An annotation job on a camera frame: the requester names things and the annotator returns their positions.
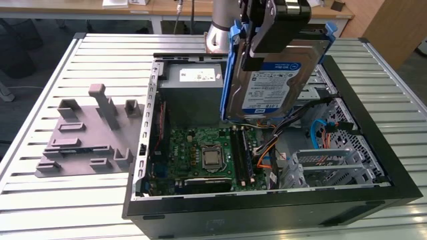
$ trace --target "office floor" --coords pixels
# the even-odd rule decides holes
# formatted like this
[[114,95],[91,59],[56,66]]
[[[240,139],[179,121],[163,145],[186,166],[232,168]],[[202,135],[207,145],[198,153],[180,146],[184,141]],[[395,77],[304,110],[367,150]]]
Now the office floor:
[[[60,29],[55,20],[44,19],[34,21],[39,34],[44,41],[44,46],[40,49],[30,52],[31,58],[36,64],[36,73],[22,79],[12,79],[3,72],[0,72],[0,79],[7,87],[36,86],[44,87],[58,63],[67,50],[70,42],[74,38],[75,32],[87,32],[84,20],[67,20],[66,29]],[[128,21],[128,20],[92,20],[94,30],[96,33],[136,33],[143,27],[148,27],[151,32],[151,25],[147,21]],[[171,30],[174,24],[166,24],[166,28]],[[195,33],[202,34],[210,28],[208,22],[198,22],[195,26]],[[419,98],[427,104],[427,58],[413,53],[405,65],[398,70],[398,74],[418,94]],[[20,127],[26,121],[28,113],[39,98],[42,89],[39,88],[12,88],[15,94],[14,102],[3,102],[0,100],[0,140],[12,141],[18,134]],[[0,144],[0,159],[8,150],[7,144]]]

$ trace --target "hard drive label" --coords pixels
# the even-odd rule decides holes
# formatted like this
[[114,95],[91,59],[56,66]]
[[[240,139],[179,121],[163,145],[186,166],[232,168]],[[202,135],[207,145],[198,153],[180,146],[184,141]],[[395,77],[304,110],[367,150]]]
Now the hard drive label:
[[272,113],[282,107],[290,86],[288,80],[299,74],[299,62],[266,62],[251,74],[242,109],[248,114]]

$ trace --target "hard drive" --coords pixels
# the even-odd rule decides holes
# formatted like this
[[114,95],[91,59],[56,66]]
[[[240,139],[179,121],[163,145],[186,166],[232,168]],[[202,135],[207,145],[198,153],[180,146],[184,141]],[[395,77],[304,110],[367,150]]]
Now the hard drive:
[[[328,48],[328,40],[295,39],[280,53],[270,53],[259,71],[232,73],[226,118],[231,121],[286,116],[300,95],[316,64]],[[244,44],[238,49],[240,66]]]

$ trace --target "motherboard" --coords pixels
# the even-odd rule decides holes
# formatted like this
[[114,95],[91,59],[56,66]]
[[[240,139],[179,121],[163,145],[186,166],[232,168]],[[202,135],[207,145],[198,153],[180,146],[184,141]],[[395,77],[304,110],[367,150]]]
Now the motherboard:
[[154,164],[156,196],[267,189],[263,170],[252,163],[252,128],[176,128],[168,145],[168,160]]

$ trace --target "chair leg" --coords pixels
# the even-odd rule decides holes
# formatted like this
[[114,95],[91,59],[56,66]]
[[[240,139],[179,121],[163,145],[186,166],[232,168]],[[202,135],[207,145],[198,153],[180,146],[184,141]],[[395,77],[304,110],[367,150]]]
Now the chair leg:
[[0,82],[0,99],[6,102],[12,102],[15,99],[15,95],[11,93],[10,89]]
[[56,25],[60,29],[66,29],[67,25],[66,25],[66,19],[55,19]]

